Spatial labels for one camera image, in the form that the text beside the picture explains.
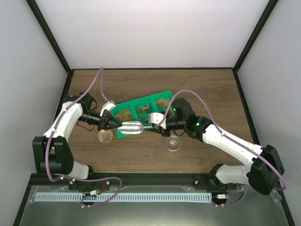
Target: white cable track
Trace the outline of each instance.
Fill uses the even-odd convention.
[[[84,193],[37,192],[35,202],[80,202]],[[84,202],[103,202],[114,193],[102,193],[87,197]],[[210,203],[211,193],[119,193],[110,202],[204,202]]]

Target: black metal frame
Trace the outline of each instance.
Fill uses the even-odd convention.
[[[35,0],[26,0],[28,5],[30,6],[30,8],[32,9],[33,14],[35,15],[37,21],[39,22],[42,30],[44,31],[47,39],[49,40],[51,46],[53,47],[57,57],[59,58],[60,62],[62,63],[64,69],[66,70],[66,72],[68,73],[66,81],[65,81],[65,85],[62,91],[62,95],[59,101],[59,105],[56,111],[55,116],[57,116],[60,112],[61,106],[62,106],[62,101],[63,98],[68,94],[69,91],[69,87],[72,81],[72,77],[73,77],[73,73],[74,73],[74,69],[71,70],[70,67],[68,66],[68,63],[66,61],[66,59],[63,56],[63,53],[61,52],[50,28],[48,27],[45,18],[43,17],[41,11],[39,10],[39,7],[37,5],[37,3],[35,2]],[[263,29],[265,23],[267,22],[270,14],[272,13],[274,7],[276,6],[278,0],[269,0],[265,10],[263,11],[256,27],[254,28],[246,46],[244,47],[240,57],[238,58],[238,61],[236,62],[234,68],[229,67],[229,68],[117,68],[117,69],[107,69],[107,70],[142,70],[142,69],[150,69],[150,70],[169,70],[169,69],[173,69],[173,70],[181,70],[181,69],[191,69],[191,70],[195,70],[195,69],[229,69],[229,70],[233,70],[233,74],[234,74],[234,78],[238,87],[238,91],[239,91],[239,95],[242,101],[242,105],[244,107],[244,111],[246,114],[246,118],[248,121],[248,125],[252,134],[252,138],[253,138],[253,142],[255,144],[260,144],[247,102],[246,102],[246,98],[243,92],[243,89],[241,87],[240,81],[239,81],[239,77],[238,77],[238,71],[241,67],[241,65],[243,64],[245,58],[247,57],[250,49],[252,48],[253,44],[255,43],[257,37],[259,36],[261,30]],[[126,186],[130,186],[130,185],[150,185],[150,184],[156,184],[156,185],[191,185],[193,183],[194,180],[196,180],[196,178],[199,178],[200,176],[204,176],[204,175],[208,175],[208,174],[182,174],[182,173],[177,173],[177,174],[133,174],[133,173],[126,173],[126,174],[116,174],[116,173],[95,173],[94,176],[103,178],[103,177],[107,177],[107,176],[119,176],[122,178],[124,185]],[[22,203],[20,205],[20,209],[18,211],[16,220],[14,222],[14,225],[17,226],[20,224],[21,219],[22,219],[22,215],[24,212],[24,208],[27,202],[27,198],[30,192],[30,188],[31,186],[49,186],[49,185],[53,185],[52,182],[49,181],[49,179],[47,178],[47,176],[45,174],[32,174],[30,181],[28,183],[28,186],[26,188]],[[68,186],[69,182],[68,181],[58,181],[55,185],[61,185],[61,186]],[[224,188],[215,188],[214,190],[211,190],[212,192],[219,192],[224,190]],[[282,191],[278,192],[280,194],[281,198],[281,204],[282,207],[285,211],[285,216],[286,219],[289,223],[289,225],[294,226],[294,222],[293,222],[293,218],[292,215],[290,213],[289,207],[287,205],[284,193]]]

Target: green compartment tray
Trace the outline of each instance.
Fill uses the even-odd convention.
[[[171,98],[173,98],[171,91],[153,94],[118,104],[111,114],[121,121],[140,121],[143,125],[148,125],[148,114],[165,111]],[[169,114],[174,115],[172,108],[170,108]],[[118,138],[127,136],[119,133],[117,129],[115,130]]]

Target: clear plastic cup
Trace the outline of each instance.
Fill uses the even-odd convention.
[[[177,136],[170,136],[165,141],[165,148],[170,152],[177,152],[182,146],[181,140]]]
[[[97,139],[102,142],[102,143],[108,143],[112,140],[113,138],[113,132],[112,130],[101,130],[99,131],[97,135]]]

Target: purple tube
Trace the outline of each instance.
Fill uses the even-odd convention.
[[[212,114],[211,114],[209,108],[207,107],[207,105],[205,104],[205,102],[203,101],[203,99],[202,99],[197,93],[195,93],[195,92],[193,92],[192,90],[189,90],[189,89],[182,89],[182,90],[176,92],[176,94],[173,96],[173,98],[172,98],[172,99],[170,100],[170,102],[169,102],[169,105],[168,105],[168,107],[167,107],[167,109],[166,109],[166,112],[165,112],[165,114],[164,114],[164,117],[163,117],[162,121],[159,122],[159,124],[157,124],[156,127],[159,127],[159,126],[164,122],[164,119],[166,119],[166,116],[167,116],[168,110],[169,110],[169,108],[170,108],[170,106],[171,106],[171,103],[174,101],[175,97],[176,97],[177,95],[179,95],[180,93],[182,93],[182,92],[189,92],[189,93],[192,93],[192,94],[194,94],[194,95],[202,102],[202,104],[203,104],[204,107],[206,108],[206,110],[207,110],[207,112],[208,112],[208,114],[209,114],[209,116],[210,116],[210,118],[211,118],[211,120],[212,120],[214,126],[215,126],[216,129],[222,134],[222,131],[221,131],[220,127],[216,124],[216,122],[215,122],[215,120],[214,120],[214,118],[213,118],[213,116],[212,116]],[[273,167],[273,165],[272,165],[271,163],[269,163],[265,158],[261,157],[260,155],[258,155],[256,152],[254,152],[254,151],[251,150],[250,148],[248,148],[248,147],[244,146],[243,144],[237,142],[236,140],[230,138],[230,137],[227,136],[226,134],[224,134],[223,136],[224,136],[225,138],[227,138],[228,140],[232,141],[234,144],[236,144],[236,145],[238,145],[238,146],[240,146],[240,147],[246,149],[247,151],[251,152],[253,155],[255,155],[257,158],[259,158],[260,160],[262,160],[268,167],[270,167],[270,168],[273,170],[273,172],[277,175],[277,177],[279,177],[280,181],[281,181],[282,184],[283,184],[283,187],[276,187],[276,190],[281,190],[281,191],[283,191],[283,190],[285,190],[285,189],[287,188],[287,185],[286,185],[286,182],[285,182],[284,178],[283,178],[283,177],[280,175],[280,173],[275,169],[275,167]]]
[[[78,101],[80,101],[89,91],[90,89],[93,87],[96,79],[98,78],[99,74],[102,72],[102,79],[101,79],[101,93],[102,93],[102,96],[104,97],[105,101],[107,101],[108,99],[106,98],[106,96],[104,95],[103,93],[103,68],[100,68],[96,74],[96,76],[94,77],[91,85],[88,87],[88,89],[79,97],[77,98],[72,104],[70,104],[67,108],[66,108],[66,111],[68,111],[72,106],[74,106]],[[66,111],[62,112],[62,114],[58,117],[58,119],[56,120],[56,123],[55,123],[55,126],[54,126],[54,129],[57,129],[61,119],[63,118],[63,116],[65,115]],[[52,176],[51,176],[51,173],[50,173],[50,169],[49,169],[49,151],[50,151],[50,144],[51,144],[51,140],[53,138],[53,135],[54,135],[54,131],[51,132],[50,136],[49,136],[49,139],[47,141],[47,145],[46,145],[46,151],[45,151],[45,165],[46,165],[46,172],[47,172],[47,176],[49,178],[49,180],[51,182],[56,182],[58,181],[61,177],[64,177],[64,178],[67,178],[67,179],[74,179],[72,177],[69,177],[69,176],[65,176],[65,175],[60,175],[58,176],[57,178],[53,179]],[[109,198],[108,200],[100,203],[100,204],[94,204],[92,205],[91,207],[95,207],[95,206],[100,206],[100,205],[103,205],[103,204],[106,204],[107,202],[109,202],[110,200],[112,200],[121,190],[122,188],[122,181],[120,178],[118,177],[109,177],[109,178],[102,178],[102,179],[95,179],[95,180],[86,180],[86,179],[80,179],[80,178],[76,178],[76,180],[78,181],[83,181],[83,182],[97,182],[97,181],[104,181],[104,180],[110,180],[110,179],[117,179],[119,180],[120,182],[120,186],[117,190],[117,192],[111,197]]]
[[[231,206],[235,206],[237,204],[239,204],[241,201],[243,201],[243,199],[245,198],[246,196],[246,193],[247,193],[247,190],[248,190],[248,186],[245,186],[245,192],[243,194],[243,196],[236,202],[232,203],[232,204],[229,204],[229,205],[224,205],[223,207],[231,207]]]

